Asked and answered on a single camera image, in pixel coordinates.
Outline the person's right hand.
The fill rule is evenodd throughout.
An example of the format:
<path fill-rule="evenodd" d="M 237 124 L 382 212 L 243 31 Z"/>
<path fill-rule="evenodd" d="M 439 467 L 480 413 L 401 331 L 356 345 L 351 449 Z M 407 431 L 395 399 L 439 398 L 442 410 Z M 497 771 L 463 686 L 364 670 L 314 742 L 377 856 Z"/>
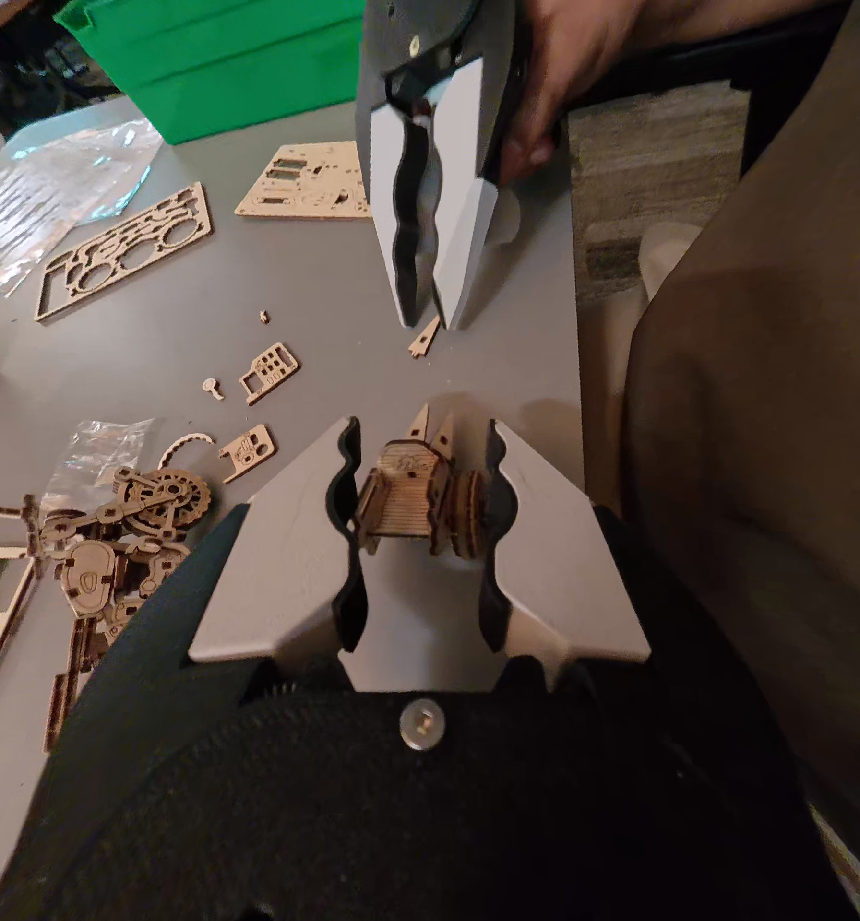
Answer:
<path fill-rule="evenodd" d="M 619 57 L 649 2 L 529 1 L 528 75 L 501 151 L 501 186 L 543 166 L 563 104 Z"/>

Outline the small engraved wooden panel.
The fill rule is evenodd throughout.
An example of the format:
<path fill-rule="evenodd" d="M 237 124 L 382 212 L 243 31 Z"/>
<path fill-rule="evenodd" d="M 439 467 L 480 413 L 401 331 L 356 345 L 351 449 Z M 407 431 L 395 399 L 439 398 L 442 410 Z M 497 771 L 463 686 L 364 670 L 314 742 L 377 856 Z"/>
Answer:
<path fill-rule="evenodd" d="M 229 460 L 233 464 L 233 471 L 222 480 L 222 485 L 257 468 L 276 452 L 277 445 L 268 426 L 253 426 L 218 451 L 219 460 Z"/>

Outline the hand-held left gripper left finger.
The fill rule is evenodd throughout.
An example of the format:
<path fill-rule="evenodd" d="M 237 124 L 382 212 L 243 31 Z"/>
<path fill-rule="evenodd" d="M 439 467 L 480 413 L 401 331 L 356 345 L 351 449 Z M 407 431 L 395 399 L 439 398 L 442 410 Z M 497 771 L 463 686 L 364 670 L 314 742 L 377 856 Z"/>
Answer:
<path fill-rule="evenodd" d="M 353 652 L 368 601 L 350 528 L 361 429 L 342 417 L 252 496 L 192 640 L 193 662 Z"/>

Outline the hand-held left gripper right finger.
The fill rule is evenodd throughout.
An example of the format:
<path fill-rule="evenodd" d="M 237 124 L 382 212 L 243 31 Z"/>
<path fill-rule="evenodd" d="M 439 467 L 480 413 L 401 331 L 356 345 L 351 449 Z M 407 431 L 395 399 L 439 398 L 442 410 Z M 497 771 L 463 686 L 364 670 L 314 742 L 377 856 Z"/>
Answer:
<path fill-rule="evenodd" d="M 588 496 L 513 429 L 489 423 L 479 627 L 539 662 L 553 690 L 577 661 L 643 664 L 643 627 Z"/>

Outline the person's brown clothing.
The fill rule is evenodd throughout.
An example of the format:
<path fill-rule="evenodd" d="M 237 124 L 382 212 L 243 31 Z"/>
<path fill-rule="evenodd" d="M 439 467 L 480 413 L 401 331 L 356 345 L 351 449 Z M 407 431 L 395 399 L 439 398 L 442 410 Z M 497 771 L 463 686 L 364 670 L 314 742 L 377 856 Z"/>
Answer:
<path fill-rule="evenodd" d="M 860 2 L 638 324 L 634 517 L 860 861 Z"/>

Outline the wooden toothed arc piece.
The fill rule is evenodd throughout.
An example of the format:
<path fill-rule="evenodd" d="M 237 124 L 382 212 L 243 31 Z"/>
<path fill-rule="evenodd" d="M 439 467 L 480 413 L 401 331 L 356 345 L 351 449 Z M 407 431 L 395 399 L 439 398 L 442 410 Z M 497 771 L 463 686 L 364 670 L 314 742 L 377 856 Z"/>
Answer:
<path fill-rule="evenodd" d="M 194 443 L 194 442 L 201 442 L 201 443 L 205 443 L 207 445 L 213 445 L 213 446 L 216 445 L 215 439 L 206 433 L 194 432 L 194 433 L 183 435 L 182 437 L 179 437 L 178 439 L 176 439 L 172 444 L 170 444 L 166 448 L 166 450 L 163 452 L 163 454 L 159 458 L 156 468 L 159 470 L 166 468 L 170 464 L 173 456 L 182 447 L 190 443 Z"/>

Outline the small clear plastic bag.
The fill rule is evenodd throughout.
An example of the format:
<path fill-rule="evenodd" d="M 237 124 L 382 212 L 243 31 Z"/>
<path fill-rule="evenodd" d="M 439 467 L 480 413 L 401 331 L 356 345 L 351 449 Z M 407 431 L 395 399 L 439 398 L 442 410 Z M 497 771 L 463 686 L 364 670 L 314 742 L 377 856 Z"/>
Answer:
<path fill-rule="evenodd" d="M 91 512 L 113 500 L 115 471 L 138 465 L 154 426 L 153 418 L 131 425 L 80 422 L 40 501 L 41 517 Z"/>

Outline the grey desk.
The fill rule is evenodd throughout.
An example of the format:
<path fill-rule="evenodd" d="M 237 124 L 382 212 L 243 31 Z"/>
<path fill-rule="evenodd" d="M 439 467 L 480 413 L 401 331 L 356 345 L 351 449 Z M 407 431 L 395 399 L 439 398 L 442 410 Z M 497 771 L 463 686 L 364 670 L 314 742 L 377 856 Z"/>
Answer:
<path fill-rule="evenodd" d="M 390 441 L 429 405 L 429 431 L 455 422 L 459 467 L 482 469 L 491 420 L 513 429 L 583 486 L 569 171 L 556 162 L 518 189 L 513 242 L 482 258 L 470 325 L 413 360 L 371 220 L 267 220 L 235 214 L 282 144 L 345 140 L 353 106 L 322 109 L 174 147 L 164 145 L 133 206 L 198 180 L 214 232 L 44 324 L 42 275 L 0 299 L 0 505 L 42 496 L 80 421 L 153 418 L 149 460 L 176 437 L 217 448 L 257 423 L 277 452 L 229 485 L 214 447 L 174 457 L 215 490 L 210 524 L 150 610 L 182 614 L 225 567 L 252 496 L 342 417 L 360 422 L 362 483 Z M 270 323 L 260 323 L 266 310 Z M 252 406 L 239 379 L 282 342 L 299 370 Z M 225 399 L 202 390 L 216 378 Z"/>

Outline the wooden gear assembly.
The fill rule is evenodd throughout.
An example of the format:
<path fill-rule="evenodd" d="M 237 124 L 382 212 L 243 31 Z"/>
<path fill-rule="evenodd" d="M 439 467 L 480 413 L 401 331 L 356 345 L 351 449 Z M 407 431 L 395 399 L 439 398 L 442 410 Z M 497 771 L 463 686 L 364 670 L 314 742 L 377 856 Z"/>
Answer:
<path fill-rule="evenodd" d="M 46 514 L 40 555 L 55 563 L 73 615 L 102 623 L 113 643 L 190 555 L 185 539 L 211 501 L 206 481 L 192 472 L 121 467 L 110 499 L 96 509 Z"/>

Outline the green plastic bin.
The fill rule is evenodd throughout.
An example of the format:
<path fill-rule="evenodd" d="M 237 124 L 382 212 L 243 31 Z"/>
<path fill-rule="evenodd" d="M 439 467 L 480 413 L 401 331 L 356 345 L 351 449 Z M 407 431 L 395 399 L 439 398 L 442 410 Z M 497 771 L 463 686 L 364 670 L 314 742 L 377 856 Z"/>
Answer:
<path fill-rule="evenodd" d="M 55 15 L 169 144 L 353 100 L 363 1 L 78 1 Z"/>

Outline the wooden sheet with round holes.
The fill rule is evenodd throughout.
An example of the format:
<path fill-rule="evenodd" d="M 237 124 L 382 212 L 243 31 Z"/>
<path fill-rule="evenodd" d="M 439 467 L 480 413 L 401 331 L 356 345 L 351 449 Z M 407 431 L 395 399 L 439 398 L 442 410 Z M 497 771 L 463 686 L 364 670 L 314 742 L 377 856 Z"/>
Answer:
<path fill-rule="evenodd" d="M 54 257 L 34 319 L 44 323 L 205 239 L 214 231 L 196 181 Z"/>

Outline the dark wooden sheet strip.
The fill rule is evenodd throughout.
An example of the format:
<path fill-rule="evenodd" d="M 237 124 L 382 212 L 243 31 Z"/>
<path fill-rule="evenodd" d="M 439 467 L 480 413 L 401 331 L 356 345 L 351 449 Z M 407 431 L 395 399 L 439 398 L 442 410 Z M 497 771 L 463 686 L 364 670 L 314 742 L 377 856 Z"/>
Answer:
<path fill-rule="evenodd" d="M 52 752 L 69 712 L 84 683 L 109 649 L 101 629 L 102 619 L 81 618 L 74 621 L 64 672 L 55 676 L 45 727 L 43 751 Z"/>

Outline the wooden puzzle parts sheet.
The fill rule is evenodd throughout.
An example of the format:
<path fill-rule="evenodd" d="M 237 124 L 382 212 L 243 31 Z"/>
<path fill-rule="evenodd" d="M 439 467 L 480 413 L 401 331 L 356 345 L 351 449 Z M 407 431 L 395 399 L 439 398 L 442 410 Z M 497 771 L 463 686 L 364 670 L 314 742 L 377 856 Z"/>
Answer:
<path fill-rule="evenodd" d="M 370 219 L 355 141 L 282 145 L 235 213 L 272 219 Z"/>

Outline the large clear plastic bag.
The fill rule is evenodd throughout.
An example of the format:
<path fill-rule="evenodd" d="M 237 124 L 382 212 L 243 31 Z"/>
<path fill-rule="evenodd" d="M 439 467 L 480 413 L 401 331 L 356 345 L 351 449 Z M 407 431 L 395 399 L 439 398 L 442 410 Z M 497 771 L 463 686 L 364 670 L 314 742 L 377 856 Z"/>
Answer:
<path fill-rule="evenodd" d="M 162 143 L 142 118 L 1 152 L 0 295 L 76 226 L 122 214 Z"/>

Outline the wooden model car body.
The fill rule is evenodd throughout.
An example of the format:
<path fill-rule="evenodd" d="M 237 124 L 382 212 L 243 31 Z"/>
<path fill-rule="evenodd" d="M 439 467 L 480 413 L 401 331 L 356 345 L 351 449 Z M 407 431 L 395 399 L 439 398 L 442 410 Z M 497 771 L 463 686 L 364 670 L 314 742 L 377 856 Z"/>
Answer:
<path fill-rule="evenodd" d="M 433 432 L 428 424 L 425 404 L 407 436 L 382 448 L 358 496 L 353 515 L 357 542 L 370 555 L 383 539 L 399 539 L 427 542 L 434 557 L 480 560 L 488 540 L 488 475 L 457 467 L 453 414 Z"/>

